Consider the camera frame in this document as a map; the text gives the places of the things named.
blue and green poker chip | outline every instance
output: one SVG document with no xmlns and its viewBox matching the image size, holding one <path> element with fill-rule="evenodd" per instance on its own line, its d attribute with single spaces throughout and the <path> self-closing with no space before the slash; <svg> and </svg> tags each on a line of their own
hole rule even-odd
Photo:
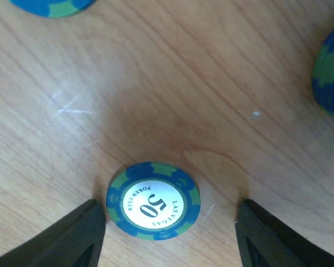
<svg viewBox="0 0 334 267">
<path fill-rule="evenodd" d="M 318 104 L 334 115 L 334 31 L 325 40 L 317 57 L 312 87 Z"/>
<path fill-rule="evenodd" d="M 10 0 L 10 2 L 42 17 L 59 18 L 87 9 L 95 0 Z"/>
<path fill-rule="evenodd" d="M 106 195 L 111 220 L 124 232 L 145 240 L 166 240 L 197 220 L 200 194 L 195 181 L 171 164 L 144 162 L 128 167 Z"/>
</svg>

white circular sticker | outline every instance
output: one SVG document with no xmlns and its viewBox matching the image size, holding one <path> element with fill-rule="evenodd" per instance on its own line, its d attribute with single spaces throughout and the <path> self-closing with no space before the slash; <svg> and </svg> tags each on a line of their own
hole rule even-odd
<svg viewBox="0 0 334 267">
<path fill-rule="evenodd" d="M 161 181 L 143 181 L 131 187 L 122 206 L 134 224 L 147 229 L 162 229 L 182 216 L 184 202 L 179 191 Z"/>
</svg>

number 50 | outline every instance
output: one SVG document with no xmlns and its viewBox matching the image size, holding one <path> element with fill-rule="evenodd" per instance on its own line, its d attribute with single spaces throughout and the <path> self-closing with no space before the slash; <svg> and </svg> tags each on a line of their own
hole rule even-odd
<svg viewBox="0 0 334 267">
<path fill-rule="evenodd" d="M 160 207 L 160 211 L 163 211 L 163 209 L 164 209 L 165 207 L 167 207 L 166 203 L 165 203 L 162 199 L 160 199 L 160 200 L 158 200 L 158 201 L 156 201 L 156 202 L 151 202 L 151 198 L 153 198 L 153 197 L 155 197 L 155 196 L 156 196 L 155 194 L 152 194 L 152 195 L 149 196 L 149 204 L 150 204 L 151 206 L 159 206 L 159 205 L 162 204 L 162 206 Z M 156 211 L 156 209 L 154 209 L 154 208 L 151 207 L 151 206 L 149 206 L 149 205 L 142 205 L 142 206 L 140 207 L 140 210 L 141 210 L 141 212 L 142 212 L 143 214 L 145 214 L 146 216 L 151 217 L 151 218 L 155 218 L 155 217 L 158 216 L 158 212 Z"/>
</svg>

wood surface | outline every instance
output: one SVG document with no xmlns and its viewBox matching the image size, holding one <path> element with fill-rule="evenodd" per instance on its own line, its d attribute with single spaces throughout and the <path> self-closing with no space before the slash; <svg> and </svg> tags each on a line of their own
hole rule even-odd
<svg viewBox="0 0 334 267">
<path fill-rule="evenodd" d="M 108 222 L 99 266 L 241 266 L 250 197 L 334 255 L 334 118 L 310 75 L 334 0 L 98 0 L 64 19 L 0 0 L 0 255 L 118 169 L 176 164 L 202 210 L 168 241 Z"/>
</svg>

wooden table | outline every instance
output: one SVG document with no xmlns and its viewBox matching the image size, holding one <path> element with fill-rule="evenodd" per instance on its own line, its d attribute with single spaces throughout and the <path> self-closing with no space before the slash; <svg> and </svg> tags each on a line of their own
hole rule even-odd
<svg viewBox="0 0 334 267">
<path fill-rule="evenodd" d="M 119 168 L 184 168 L 202 210 L 162 242 L 107 224 L 99 266 L 241 266 L 251 197 L 334 255 L 334 119 L 310 75 L 334 0 L 99 0 L 64 19 L 0 0 L 0 255 Z"/>
</svg>

